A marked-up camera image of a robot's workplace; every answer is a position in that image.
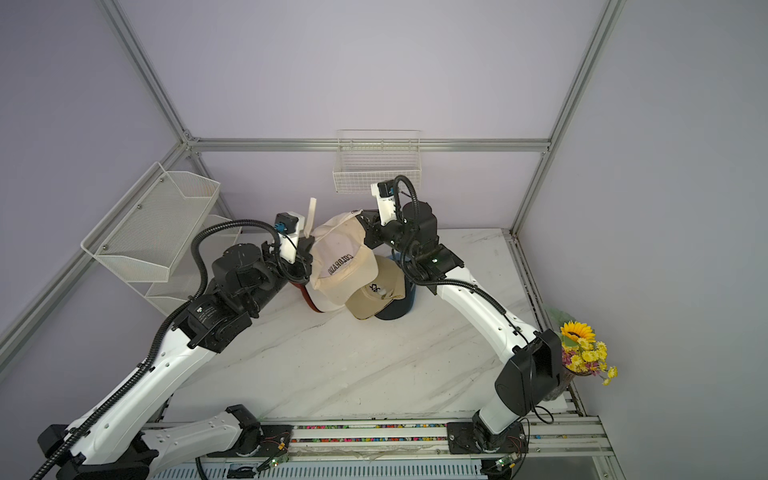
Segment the beige baseball cap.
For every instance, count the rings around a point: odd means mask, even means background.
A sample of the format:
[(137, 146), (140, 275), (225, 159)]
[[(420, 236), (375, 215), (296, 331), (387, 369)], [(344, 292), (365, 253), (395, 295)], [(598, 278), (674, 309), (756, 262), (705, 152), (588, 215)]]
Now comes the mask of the beige baseball cap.
[(309, 284), (335, 305), (350, 297), (378, 275), (373, 250), (365, 244), (366, 229), (353, 210), (332, 217), (316, 227)]

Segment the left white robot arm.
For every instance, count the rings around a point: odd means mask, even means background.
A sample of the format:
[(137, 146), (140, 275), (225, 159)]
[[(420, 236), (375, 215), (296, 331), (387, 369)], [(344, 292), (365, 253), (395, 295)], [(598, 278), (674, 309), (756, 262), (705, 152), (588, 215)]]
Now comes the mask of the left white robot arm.
[(293, 262), (269, 243), (226, 250), (214, 264), (215, 280), (203, 279), (161, 323), (146, 358), (126, 379), (81, 418), (40, 434), (45, 461), (34, 478), (54, 471), (59, 479), (149, 479), (209, 454), (272, 453), (276, 443), (242, 404), (177, 427), (145, 425), (179, 386), (248, 329), (288, 282), (308, 278), (313, 238), (281, 242), (296, 251)]

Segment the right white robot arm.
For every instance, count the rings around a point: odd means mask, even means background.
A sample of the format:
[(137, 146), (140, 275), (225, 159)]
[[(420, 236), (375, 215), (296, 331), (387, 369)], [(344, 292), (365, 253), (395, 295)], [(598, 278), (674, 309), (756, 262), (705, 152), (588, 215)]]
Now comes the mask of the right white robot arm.
[(480, 286), (463, 260), (441, 243), (427, 203), (411, 202), (393, 214), (363, 210), (356, 218), (366, 246), (387, 245), (399, 253), (406, 278), (461, 313), (503, 364), (489, 402), (471, 421), (447, 425), (453, 453), (502, 451), (510, 437), (523, 432), (522, 419), (562, 384), (558, 335), (518, 319)]

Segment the white baseball cap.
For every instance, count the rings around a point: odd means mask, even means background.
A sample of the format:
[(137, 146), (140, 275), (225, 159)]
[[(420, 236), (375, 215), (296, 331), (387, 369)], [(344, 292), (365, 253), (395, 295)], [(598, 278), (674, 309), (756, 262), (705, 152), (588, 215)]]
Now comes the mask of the white baseball cap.
[(330, 313), (341, 310), (344, 304), (337, 304), (326, 297), (322, 292), (315, 290), (310, 284), (305, 286), (307, 295), (314, 308), (321, 313)]

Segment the dark red baseball cap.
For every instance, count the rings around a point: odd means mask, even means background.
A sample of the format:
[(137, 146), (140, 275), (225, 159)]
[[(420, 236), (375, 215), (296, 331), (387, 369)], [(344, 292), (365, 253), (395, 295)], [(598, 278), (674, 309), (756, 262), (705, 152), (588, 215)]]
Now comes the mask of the dark red baseball cap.
[(293, 283), (293, 286), (294, 286), (294, 287), (296, 287), (296, 288), (297, 288), (297, 290), (298, 290), (298, 291), (301, 293), (301, 296), (302, 296), (303, 300), (305, 301), (306, 305), (307, 305), (307, 306), (308, 306), (308, 307), (309, 307), (309, 308), (310, 308), (310, 309), (311, 309), (313, 312), (316, 312), (316, 313), (321, 313), (321, 310), (319, 310), (319, 309), (317, 308), (317, 306), (315, 305), (315, 303), (314, 303), (314, 301), (313, 301), (313, 299), (312, 299), (311, 295), (308, 293), (308, 290), (306, 289), (306, 286), (305, 286), (305, 285), (302, 285), (302, 284), (298, 284), (298, 283)]

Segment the khaki tan baseball cap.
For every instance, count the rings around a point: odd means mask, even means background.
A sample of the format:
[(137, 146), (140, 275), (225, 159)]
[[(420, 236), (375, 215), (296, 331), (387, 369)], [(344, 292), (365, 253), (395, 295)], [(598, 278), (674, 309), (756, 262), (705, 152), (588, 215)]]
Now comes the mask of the khaki tan baseball cap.
[(358, 320), (375, 317), (391, 321), (403, 317), (409, 309), (405, 276), (396, 262), (376, 256), (376, 278), (355, 291), (345, 306)]

